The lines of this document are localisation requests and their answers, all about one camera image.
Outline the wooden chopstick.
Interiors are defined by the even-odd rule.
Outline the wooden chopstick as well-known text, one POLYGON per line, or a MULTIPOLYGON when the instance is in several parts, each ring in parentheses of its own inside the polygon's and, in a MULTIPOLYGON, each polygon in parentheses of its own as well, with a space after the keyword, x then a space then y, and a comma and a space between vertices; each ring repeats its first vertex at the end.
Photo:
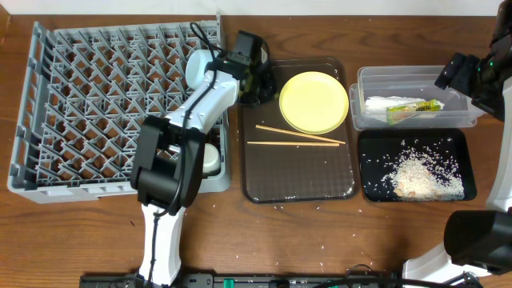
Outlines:
POLYGON ((302 138, 310 138, 310 139, 321 140, 321 141, 325 141, 325 142, 346 144, 346 142, 344 142, 344 141, 340 141, 340 140, 336 140, 336 139, 332 139, 332 138, 325 138, 325 137, 316 136, 313 134, 305 134, 305 133, 300 133, 300 132, 294 132, 291 130, 283 130, 283 129, 279 129, 279 128, 269 127, 269 126, 255 125, 255 128, 260 129, 260 130, 268 130, 268 131, 272 131, 272 132, 280 133, 280 134, 289 134, 289 135, 298 136, 298 137, 302 137, 302 138))
POLYGON ((340 143, 336 142, 257 142, 250 141, 246 142, 249 145, 261 145, 261 146, 339 146, 340 143))

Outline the green snack wrapper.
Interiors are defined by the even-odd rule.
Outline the green snack wrapper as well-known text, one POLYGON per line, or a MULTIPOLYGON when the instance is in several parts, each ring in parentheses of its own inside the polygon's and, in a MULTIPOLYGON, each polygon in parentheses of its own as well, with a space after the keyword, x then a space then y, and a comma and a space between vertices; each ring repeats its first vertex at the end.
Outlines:
POLYGON ((408 118, 421 116, 422 112, 437 112, 443 110, 444 103, 437 99, 422 102, 412 102, 400 106, 392 106, 386 109, 386 121, 395 125, 408 118))

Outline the yellow round plate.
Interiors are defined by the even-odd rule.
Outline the yellow round plate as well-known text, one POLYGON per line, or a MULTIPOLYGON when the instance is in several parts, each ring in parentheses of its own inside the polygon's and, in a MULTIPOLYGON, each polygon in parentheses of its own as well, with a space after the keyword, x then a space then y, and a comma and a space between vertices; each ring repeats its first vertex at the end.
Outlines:
POLYGON ((323 72, 307 71, 290 78, 280 91, 279 109, 285 121, 307 134, 326 134, 338 128, 349 112, 344 86, 323 72))

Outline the light blue bowl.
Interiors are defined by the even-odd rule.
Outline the light blue bowl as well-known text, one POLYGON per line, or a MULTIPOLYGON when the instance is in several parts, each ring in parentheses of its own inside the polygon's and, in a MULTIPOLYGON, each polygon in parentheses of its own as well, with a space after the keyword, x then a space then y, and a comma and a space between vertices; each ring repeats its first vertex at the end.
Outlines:
POLYGON ((189 57, 186 64, 185 80, 192 90, 196 90, 204 82, 207 65, 219 54, 218 51, 211 53, 209 50, 196 50, 189 57))

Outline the white plastic cup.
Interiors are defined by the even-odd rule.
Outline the white plastic cup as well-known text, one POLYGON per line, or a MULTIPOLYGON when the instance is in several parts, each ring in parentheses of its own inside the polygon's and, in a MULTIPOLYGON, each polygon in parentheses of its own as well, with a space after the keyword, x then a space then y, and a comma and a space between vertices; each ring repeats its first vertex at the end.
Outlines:
POLYGON ((220 172, 221 169, 221 155, 217 147, 206 143, 204 149, 204 159, 202 167, 202 176, 207 178, 209 176, 215 176, 220 172))

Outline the pile of rice waste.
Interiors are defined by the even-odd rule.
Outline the pile of rice waste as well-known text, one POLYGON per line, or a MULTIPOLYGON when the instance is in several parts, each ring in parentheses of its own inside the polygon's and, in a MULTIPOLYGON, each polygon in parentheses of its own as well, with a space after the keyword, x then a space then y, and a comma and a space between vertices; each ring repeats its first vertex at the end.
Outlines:
POLYGON ((465 197, 452 138, 364 138, 365 196, 373 202, 454 201, 465 197))

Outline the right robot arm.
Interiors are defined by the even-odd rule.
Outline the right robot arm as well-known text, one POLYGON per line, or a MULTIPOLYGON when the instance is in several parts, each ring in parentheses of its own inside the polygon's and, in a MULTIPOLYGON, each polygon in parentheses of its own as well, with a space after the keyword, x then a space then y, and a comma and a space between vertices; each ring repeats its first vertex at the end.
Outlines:
POLYGON ((511 0, 499 4, 489 48, 481 58, 454 54, 435 82, 469 97, 504 125, 485 207, 453 212, 442 243, 404 262, 403 286, 455 287, 511 271, 511 0))

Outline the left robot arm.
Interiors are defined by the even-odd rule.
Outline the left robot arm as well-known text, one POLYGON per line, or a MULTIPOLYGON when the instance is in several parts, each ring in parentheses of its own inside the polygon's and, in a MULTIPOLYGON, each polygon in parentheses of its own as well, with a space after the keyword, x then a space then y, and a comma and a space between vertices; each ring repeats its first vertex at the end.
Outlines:
POLYGON ((263 38, 239 31, 232 50, 201 40, 206 48, 186 64, 192 95, 163 118, 147 117, 138 136, 130 184, 146 228, 136 287, 170 287, 179 274, 185 211, 202 183, 206 138, 218 118, 237 102, 256 106, 276 93, 263 38))

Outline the clear plastic waste bin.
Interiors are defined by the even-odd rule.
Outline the clear plastic waste bin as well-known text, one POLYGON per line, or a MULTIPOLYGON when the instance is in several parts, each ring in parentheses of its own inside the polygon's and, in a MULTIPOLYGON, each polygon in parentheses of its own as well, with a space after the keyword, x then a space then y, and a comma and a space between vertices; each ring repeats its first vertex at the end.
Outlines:
POLYGON ((434 82, 441 71, 441 66, 366 66, 359 69, 357 82, 350 86, 354 128, 362 131, 474 126, 484 112, 473 106, 464 94, 451 88, 437 88, 434 82), (445 105, 443 110, 422 112, 421 116, 390 125, 386 121, 386 112, 372 114, 366 111, 365 100, 370 96, 437 99, 445 105))

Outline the black waste tray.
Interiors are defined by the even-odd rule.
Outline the black waste tray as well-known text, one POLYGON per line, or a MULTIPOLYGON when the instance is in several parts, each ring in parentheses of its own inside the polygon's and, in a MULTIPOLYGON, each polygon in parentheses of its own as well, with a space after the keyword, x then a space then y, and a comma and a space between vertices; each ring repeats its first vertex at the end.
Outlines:
POLYGON ((459 129, 364 130, 358 156, 363 192, 372 202, 469 201, 477 195, 459 129))

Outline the dark brown serving tray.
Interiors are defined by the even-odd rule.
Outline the dark brown serving tray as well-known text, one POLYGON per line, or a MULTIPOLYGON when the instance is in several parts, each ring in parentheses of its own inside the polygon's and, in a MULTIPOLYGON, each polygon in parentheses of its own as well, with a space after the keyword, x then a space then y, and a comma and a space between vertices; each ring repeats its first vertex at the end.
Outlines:
POLYGON ((350 118, 326 134, 342 142, 338 147, 268 146, 267 142, 305 140, 257 128, 293 129, 282 116, 277 99, 259 106, 241 106, 238 122, 242 190, 251 202, 348 199, 360 189, 350 118))

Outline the grey plastic dish rack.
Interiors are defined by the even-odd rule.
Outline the grey plastic dish rack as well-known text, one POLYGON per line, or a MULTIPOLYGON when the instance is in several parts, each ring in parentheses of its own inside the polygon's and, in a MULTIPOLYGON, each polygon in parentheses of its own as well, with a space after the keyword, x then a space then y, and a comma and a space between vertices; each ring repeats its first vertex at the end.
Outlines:
POLYGON ((191 96, 191 55, 221 46, 218 19, 32 29, 7 186, 39 204, 132 193, 138 132, 191 96))

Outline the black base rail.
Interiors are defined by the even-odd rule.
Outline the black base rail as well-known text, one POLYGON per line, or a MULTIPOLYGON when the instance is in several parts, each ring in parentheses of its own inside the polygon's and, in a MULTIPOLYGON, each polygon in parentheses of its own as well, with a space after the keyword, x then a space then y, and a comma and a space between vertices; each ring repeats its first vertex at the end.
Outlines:
POLYGON ((389 287, 480 287, 479 278, 470 273, 463 272, 458 276, 444 280, 440 283, 426 280, 407 280, 392 273, 385 275, 372 270, 366 265, 356 265, 345 275, 317 277, 296 274, 270 275, 270 274, 184 274, 180 272, 176 279, 169 284, 174 288, 389 288, 389 287))

